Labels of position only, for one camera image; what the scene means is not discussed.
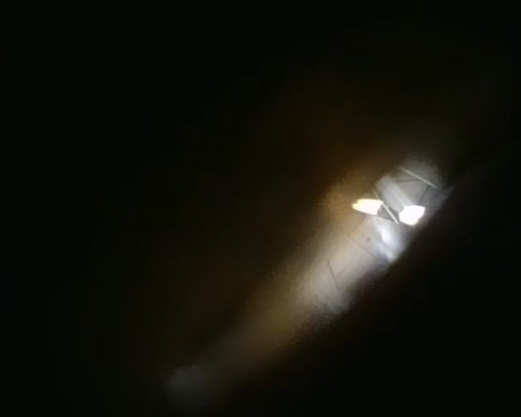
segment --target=dark background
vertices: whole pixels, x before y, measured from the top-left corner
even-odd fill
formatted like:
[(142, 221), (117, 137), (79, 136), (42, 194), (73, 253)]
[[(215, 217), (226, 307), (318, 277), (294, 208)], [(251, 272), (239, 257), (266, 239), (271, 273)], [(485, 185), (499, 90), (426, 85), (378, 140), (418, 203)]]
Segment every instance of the dark background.
[[(375, 288), (216, 411), (521, 415), (521, 9), (196, 8), (75, 4), (0, 29), (3, 409), (170, 414), (162, 370), (223, 331), (256, 283), (213, 291), (238, 268), (220, 265), (254, 250), (239, 268), (263, 276), (348, 155), (391, 145), (327, 139), (341, 106), (378, 137), (469, 120), (459, 143), (426, 144), (462, 149), (458, 191), (391, 271), (401, 285)], [(489, 66), (502, 92), (472, 129), (455, 109)], [(290, 100), (312, 106), (273, 121), (298, 79)], [(332, 97), (349, 88), (354, 100)], [(320, 114), (316, 135), (296, 128)], [(280, 136), (267, 142), (265, 125)], [(260, 202), (257, 231), (241, 232), (243, 201)]]

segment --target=ceiling light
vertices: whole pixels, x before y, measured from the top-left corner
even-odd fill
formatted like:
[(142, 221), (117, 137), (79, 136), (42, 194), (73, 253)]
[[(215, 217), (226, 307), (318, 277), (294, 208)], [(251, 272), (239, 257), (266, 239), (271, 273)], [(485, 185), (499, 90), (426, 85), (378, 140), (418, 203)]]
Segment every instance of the ceiling light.
[(367, 213), (368, 215), (376, 215), (380, 207), (382, 206), (381, 200), (372, 200), (370, 198), (361, 198), (354, 203), (353, 208), (361, 213)]
[(413, 226), (424, 214), (425, 208), (422, 206), (407, 206), (399, 213), (399, 221)]

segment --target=bright light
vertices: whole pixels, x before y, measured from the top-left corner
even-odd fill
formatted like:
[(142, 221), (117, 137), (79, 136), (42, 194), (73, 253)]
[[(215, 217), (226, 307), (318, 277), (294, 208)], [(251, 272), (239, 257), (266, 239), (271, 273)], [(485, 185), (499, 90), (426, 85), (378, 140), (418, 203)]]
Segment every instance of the bright light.
[(371, 200), (370, 198), (361, 198), (354, 203), (353, 208), (368, 215), (376, 215), (380, 206), (382, 206), (381, 200)]
[(407, 206), (399, 213), (399, 221), (413, 226), (424, 214), (425, 208), (422, 206)]

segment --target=light fixture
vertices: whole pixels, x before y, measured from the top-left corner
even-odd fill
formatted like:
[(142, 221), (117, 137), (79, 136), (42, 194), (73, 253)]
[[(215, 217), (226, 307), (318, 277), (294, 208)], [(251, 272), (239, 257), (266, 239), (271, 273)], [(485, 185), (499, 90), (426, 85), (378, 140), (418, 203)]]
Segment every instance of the light fixture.
[(368, 215), (376, 215), (380, 207), (382, 206), (381, 200), (372, 200), (370, 198), (361, 198), (353, 204), (353, 208), (361, 213), (367, 213)]
[(413, 226), (419, 222), (424, 214), (425, 208), (423, 206), (407, 206), (399, 213), (399, 221)]

